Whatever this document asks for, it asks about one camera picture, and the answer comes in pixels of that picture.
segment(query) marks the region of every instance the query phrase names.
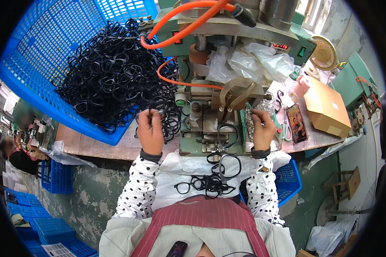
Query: polka dot sleeve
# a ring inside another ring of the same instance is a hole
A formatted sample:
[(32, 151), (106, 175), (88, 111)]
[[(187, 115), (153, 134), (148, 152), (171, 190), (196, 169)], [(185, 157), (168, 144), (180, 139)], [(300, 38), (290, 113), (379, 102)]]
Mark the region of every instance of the polka dot sleeve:
[(145, 219), (152, 216), (151, 205), (156, 195), (159, 164), (138, 156), (132, 163), (130, 178), (118, 198), (116, 213), (112, 218)]
[(279, 217), (276, 185), (276, 175), (272, 172), (272, 156), (254, 160), (254, 169), (250, 171), (251, 177), (247, 180), (247, 193), (249, 201), (247, 207), (255, 218), (262, 218), (268, 222), (282, 227), (284, 220)]

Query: pile of eyeglass frames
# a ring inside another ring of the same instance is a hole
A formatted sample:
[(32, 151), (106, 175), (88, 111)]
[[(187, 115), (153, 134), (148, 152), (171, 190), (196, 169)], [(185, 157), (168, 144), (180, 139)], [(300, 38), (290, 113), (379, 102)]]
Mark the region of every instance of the pile of eyeglass frames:
[[(109, 134), (140, 110), (164, 110), (163, 133), (168, 142), (180, 129), (180, 109), (175, 104), (177, 85), (159, 79), (156, 72), (165, 58), (159, 50), (141, 46), (138, 29), (134, 19), (124, 26), (107, 21), (104, 29), (67, 58), (64, 80), (57, 77), (52, 83), (78, 114)], [(146, 42), (157, 43), (155, 39)], [(178, 69), (174, 62), (160, 72), (177, 80)]]
[[(219, 174), (212, 170), (212, 174), (209, 175), (191, 175), (190, 182), (180, 182), (175, 184), (175, 189), (179, 194), (187, 194), (192, 186), (197, 191), (205, 190), (205, 195), (208, 198), (217, 198), (223, 194), (229, 194), (233, 192), (235, 187), (229, 186), (221, 181)], [(216, 196), (210, 196), (208, 193), (217, 193)]]

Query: red striped apron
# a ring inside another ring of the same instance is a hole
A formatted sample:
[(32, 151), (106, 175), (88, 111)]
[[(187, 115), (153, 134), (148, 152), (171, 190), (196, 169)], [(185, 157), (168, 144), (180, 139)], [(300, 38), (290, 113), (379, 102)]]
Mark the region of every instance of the red striped apron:
[(203, 196), (189, 198), (156, 210), (132, 257), (147, 257), (160, 228), (167, 225), (240, 229), (246, 231), (257, 257), (269, 257), (266, 245), (257, 231), (254, 217), (242, 201), (236, 204), (227, 198), (205, 199)]

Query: wooden workbench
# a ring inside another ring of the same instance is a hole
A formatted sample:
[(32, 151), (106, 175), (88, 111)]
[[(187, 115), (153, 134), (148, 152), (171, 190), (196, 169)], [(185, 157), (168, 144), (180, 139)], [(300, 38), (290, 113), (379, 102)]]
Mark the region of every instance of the wooden workbench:
[[(292, 141), (283, 141), (282, 150), (284, 152), (290, 153), (305, 151), (343, 142), (343, 138), (316, 130), (309, 123), (308, 111), (306, 109), (304, 99), (299, 102), (299, 107), (303, 116), (303, 120), (306, 123), (305, 126), (309, 139), (297, 144), (293, 144)], [(280, 110), (277, 114), (277, 120), (279, 123), (283, 123), (283, 115), (284, 110)], [(108, 159), (134, 160), (139, 155), (140, 149), (142, 148), (139, 139), (134, 138), (136, 127), (137, 123), (133, 121), (116, 146), (110, 146), (108, 144), (92, 139), (62, 124), (59, 125), (55, 140), (64, 141), (64, 152), (66, 153)], [(177, 134), (172, 141), (163, 147), (163, 159), (168, 153), (174, 152), (177, 149), (179, 149), (179, 134)]]

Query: hand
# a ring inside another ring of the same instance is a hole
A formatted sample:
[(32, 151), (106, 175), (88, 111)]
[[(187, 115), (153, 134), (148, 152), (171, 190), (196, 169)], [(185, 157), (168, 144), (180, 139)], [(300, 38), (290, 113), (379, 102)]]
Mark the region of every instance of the hand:
[(16, 141), (17, 145), (21, 145), (21, 136), (20, 135), (16, 135), (15, 141)]
[(151, 155), (162, 153), (165, 139), (162, 132), (162, 119), (158, 110), (146, 109), (139, 113), (137, 136), (145, 153)]
[(252, 109), (252, 121), (254, 126), (253, 144), (254, 149), (264, 151), (269, 149), (276, 126), (267, 111)]

